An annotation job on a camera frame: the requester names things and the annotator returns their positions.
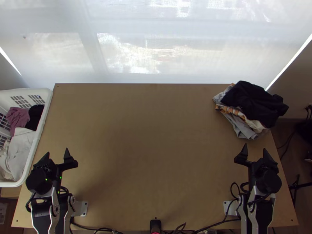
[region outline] sheer curtain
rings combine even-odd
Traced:
[[[312,33],[307,0],[0,0],[0,47],[56,82],[266,88]]]

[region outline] laundry basket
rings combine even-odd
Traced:
[[[50,89],[11,89],[0,91],[0,147],[3,147],[4,142],[11,138],[10,125],[6,119],[6,114],[10,107],[20,107],[23,109],[29,109],[34,105],[44,105],[44,109],[35,133],[34,141],[30,148],[30,152],[26,161],[26,165],[23,171],[21,179],[18,181],[1,180],[0,187],[17,187],[20,186],[26,180],[32,160],[34,158],[38,142],[41,137],[43,126],[46,121],[46,116],[50,107],[52,99],[52,91]]]

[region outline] black garment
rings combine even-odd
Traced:
[[[28,128],[32,131],[37,130],[37,127],[41,118],[41,114],[43,112],[43,108],[44,108],[44,105],[35,105],[29,109],[28,114],[29,114],[30,120],[26,123],[25,128]]]
[[[288,110],[279,95],[271,95],[262,87],[246,81],[239,81],[222,98],[222,103],[227,106],[240,107],[250,120],[259,120],[265,127],[275,125],[279,116]]]

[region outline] wooden table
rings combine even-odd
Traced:
[[[226,87],[56,84],[34,163],[47,151],[62,163],[68,147],[79,166],[63,173],[62,185],[89,202],[87,216],[75,218],[81,225],[148,230],[157,217],[165,230],[184,222],[199,229],[221,221],[230,184],[248,180],[248,169],[233,162],[247,142],[249,160],[262,157],[265,147],[278,162],[283,185],[272,226],[298,225],[271,133],[239,139],[214,109],[212,97]],[[13,226],[32,227],[30,195],[24,184]]]

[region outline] pink cloth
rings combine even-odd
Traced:
[[[11,107],[7,113],[7,121],[11,125],[11,137],[14,136],[15,128],[25,127],[26,123],[30,120],[28,109],[19,107]]]

